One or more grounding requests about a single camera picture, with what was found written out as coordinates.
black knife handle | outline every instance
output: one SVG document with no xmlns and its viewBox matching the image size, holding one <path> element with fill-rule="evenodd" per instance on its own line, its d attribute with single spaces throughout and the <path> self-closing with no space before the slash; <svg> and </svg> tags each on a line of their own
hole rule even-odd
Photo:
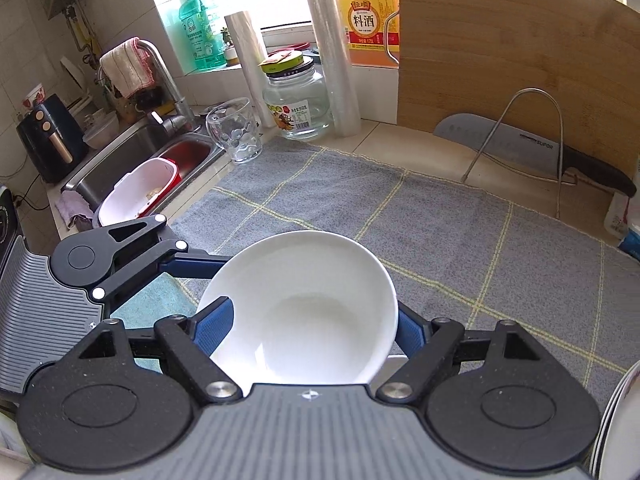
<svg viewBox="0 0 640 480">
<path fill-rule="evenodd" d="M 562 173 L 569 168 L 575 168 L 598 184 L 616 189 L 629 198 L 636 194 L 636 185 L 618 168 L 614 168 L 599 158 L 565 146 L 562 160 Z"/>
</svg>

faucet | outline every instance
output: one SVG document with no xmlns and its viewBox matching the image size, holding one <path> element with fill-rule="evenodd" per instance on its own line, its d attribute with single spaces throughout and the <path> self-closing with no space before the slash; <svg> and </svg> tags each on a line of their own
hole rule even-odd
<svg viewBox="0 0 640 480">
<path fill-rule="evenodd" d="M 167 67 L 164 64 L 164 60 L 162 59 L 162 56 L 160 56 L 160 53 L 158 52 L 156 46 L 150 41 L 146 40 L 139 40 L 138 46 L 146 53 L 148 53 L 149 56 L 151 56 L 156 69 L 162 76 L 164 87 L 169 92 L 171 99 L 175 103 L 175 111 L 177 112 L 177 115 L 172 116 L 164 122 L 160 120 L 159 123 L 162 124 L 162 126 L 164 126 L 170 134 L 175 133 L 175 131 L 183 127 L 185 124 L 191 124 L 195 128 L 195 114 L 193 113 L 193 110 L 191 110 L 191 107 L 187 104 L 187 98 L 180 94 L 180 90 L 178 90 L 178 86 L 175 84 L 174 78 L 167 70 Z M 104 70 L 102 70 L 102 67 L 100 66 L 98 68 L 98 81 L 101 81 L 103 78 Z M 158 121 L 158 114 L 156 114 L 153 119 L 155 121 Z"/>
</svg>

cutting board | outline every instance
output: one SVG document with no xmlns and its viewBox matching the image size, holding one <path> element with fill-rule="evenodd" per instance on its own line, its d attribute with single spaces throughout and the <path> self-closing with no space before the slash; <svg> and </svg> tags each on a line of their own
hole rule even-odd
<svg viewBox="0 0 640 480">
<path fill-rule="evenodd" d="M 400 0 L 398 124 L 432 132 L 451 114 L 497 119 L 521 88 L 562 108 L 565 142 L 633 177 L 640 153 L 640 13 L 615 0 Z M 559 140 L 544 97 L 505 122 Z"/>
</svg>

tiled countertop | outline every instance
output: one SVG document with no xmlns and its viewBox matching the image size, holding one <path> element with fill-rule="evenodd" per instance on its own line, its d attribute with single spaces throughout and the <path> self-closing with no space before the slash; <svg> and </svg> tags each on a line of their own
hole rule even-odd
<svg viewBox="0 0 640 480">
<path fill-rule="evenodd" d="M 265 134 L 268 139 L 276 134 L 273 129 Z M 449 140 L 434 137 L 430 133 L 411 130 L 392 124 L 362 120 L 360 133 L 353 137 L 324 137 L 315 144 L 348 153 L 369 156 L 401 168 L 441 178 L 459 181 L 473 159 L 473 151 Z M 162 213 L 171 223 L 194 202 L 215 186 L 234 165 L 224 155 L 187 186 Z M 481 187 L 487 192 L 554 216 L 556 211 L 556 185 L 541 182 L 513 173 L 481 157 L 467 180 L 470 186 Z M 50 186 L 47 197 L 51 204 L 60 238 L 69 236 L 75 229 L 63 225 L 54 202 L 60 195 L 60 186 Z M 593 237 L 616 245 L 618 240 L 609 235 L 603 226 L 604 217 L 611 202 L 611 193 L 578 182 L 577 186 L 563 186 L 560 214 L 566 224 Z"/>
</svg>

clear glass mug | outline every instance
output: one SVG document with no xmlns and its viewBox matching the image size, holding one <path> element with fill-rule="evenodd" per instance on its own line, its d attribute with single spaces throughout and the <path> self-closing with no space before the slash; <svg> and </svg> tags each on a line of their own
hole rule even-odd
<svg viewBox="0 0 640 480">
<path fill-rule="evenodd" d="M 236 164 L 249 162 L 262 152 L 262 141 L 251 101 L 231 99 L 207 114 L 207 131 Z"/>
</svg>

